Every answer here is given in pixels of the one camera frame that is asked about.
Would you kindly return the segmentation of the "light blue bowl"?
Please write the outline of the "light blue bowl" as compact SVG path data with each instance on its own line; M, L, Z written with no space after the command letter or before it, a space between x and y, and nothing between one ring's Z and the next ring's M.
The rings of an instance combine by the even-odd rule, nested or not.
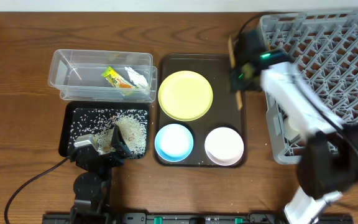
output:
M193 135L181 124L168 124L155 137L156 153L165 161L180 162L186 159L194 146Z

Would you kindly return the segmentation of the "green snack wrapper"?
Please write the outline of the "green snack wrapper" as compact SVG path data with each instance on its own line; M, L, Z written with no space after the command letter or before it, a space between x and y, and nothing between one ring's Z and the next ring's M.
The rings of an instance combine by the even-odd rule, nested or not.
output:
M118 74L112 67L105 69L101 76L115 88L136 88L135 85L131 84L124 77Z

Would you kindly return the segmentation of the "yellow plate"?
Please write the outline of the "yellow plate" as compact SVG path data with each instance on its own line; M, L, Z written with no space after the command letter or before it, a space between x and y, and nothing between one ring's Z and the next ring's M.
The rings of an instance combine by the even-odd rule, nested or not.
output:
M158 90L162 111L178 121L193 121L205 115L213 103L213 89L199 73L182 70L167 76Z

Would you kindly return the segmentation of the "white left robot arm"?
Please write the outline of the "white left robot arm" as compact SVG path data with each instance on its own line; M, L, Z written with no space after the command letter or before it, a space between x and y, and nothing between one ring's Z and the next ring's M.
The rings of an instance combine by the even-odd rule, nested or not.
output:
M4 221L9 224L9 207L17 194L31 182L55 170L66 161L85 170L74 181L75 202L68 216L69 223L116 223L117 217L109 207L111 169L124 164L131 152L118 125L111 126L110 146L113 152L100 154L99 143L93 134L77 137L74 149L62 161L22 184L9 198L4 209Z

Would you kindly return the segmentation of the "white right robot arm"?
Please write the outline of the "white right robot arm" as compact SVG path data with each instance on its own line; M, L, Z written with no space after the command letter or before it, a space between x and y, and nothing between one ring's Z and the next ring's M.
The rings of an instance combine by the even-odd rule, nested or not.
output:
M230 89L265 93L277 162L301 152L298 189L276 222L321 223L358 184L358 11L256 18L229 39Z

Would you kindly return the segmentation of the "white paper cup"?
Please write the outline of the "white paper cup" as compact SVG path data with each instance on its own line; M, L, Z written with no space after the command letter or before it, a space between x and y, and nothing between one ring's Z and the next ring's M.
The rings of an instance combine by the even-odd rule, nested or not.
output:
M287 117L284 119L283 122L284 122L284 137L287 140L292 141L300 134L297 120L295 118Z

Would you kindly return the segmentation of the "white bowl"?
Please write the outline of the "white bowl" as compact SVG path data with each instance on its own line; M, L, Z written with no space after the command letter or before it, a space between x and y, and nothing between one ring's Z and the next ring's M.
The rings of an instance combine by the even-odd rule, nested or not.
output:
M237 163L244 153L244 142L234 129L220 127L212 130L204 142L206 155L220 166Z

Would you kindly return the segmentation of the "white napkin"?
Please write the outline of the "white napkin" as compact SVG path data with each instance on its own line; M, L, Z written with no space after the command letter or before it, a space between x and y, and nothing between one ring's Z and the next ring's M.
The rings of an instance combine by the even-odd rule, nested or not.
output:
M139 73L137 73L134 69L131 67L124 67L127 71L127 74L131 80L131 82L137 87L141 89L148 88L148 82L145 79L145 77Z

